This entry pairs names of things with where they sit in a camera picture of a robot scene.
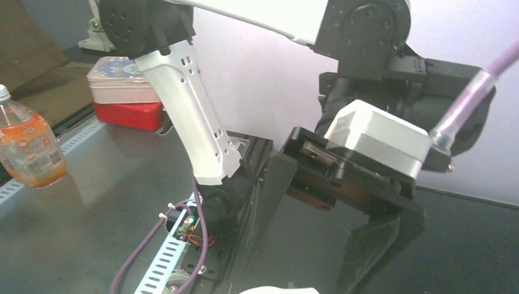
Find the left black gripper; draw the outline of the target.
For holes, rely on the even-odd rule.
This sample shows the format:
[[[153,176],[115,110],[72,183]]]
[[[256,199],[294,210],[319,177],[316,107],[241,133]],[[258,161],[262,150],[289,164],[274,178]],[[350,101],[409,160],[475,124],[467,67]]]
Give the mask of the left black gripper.
[[[303,127],[292,129],[282,153],[272,151],[250,200],[245,267],[255,257],[280,200],[287,193],[321,211],[343,202],[368,215],[348,237],[335,293],[361,293],[425,229],[427,209],[413,200],[416,181],[394,168]]]

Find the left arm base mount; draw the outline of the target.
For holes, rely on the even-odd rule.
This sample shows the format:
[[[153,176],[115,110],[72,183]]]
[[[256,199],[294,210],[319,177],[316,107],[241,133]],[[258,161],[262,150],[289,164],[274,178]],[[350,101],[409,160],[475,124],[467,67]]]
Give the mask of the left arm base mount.
[[[232,132],[230,139],[242,157],[237,172],[219,186],[196,186],[206,221],[207,252],[200,273],[185,293],[210,293],[224,278],[244,235],[254,186],[260,182],[273,149],[273,141],[267,138]],[[179,224],[166,227],[175,242],[184,245],[163,288],[164,293],[177,293],[201,257],[203,233],[197,207],[192,206]]]

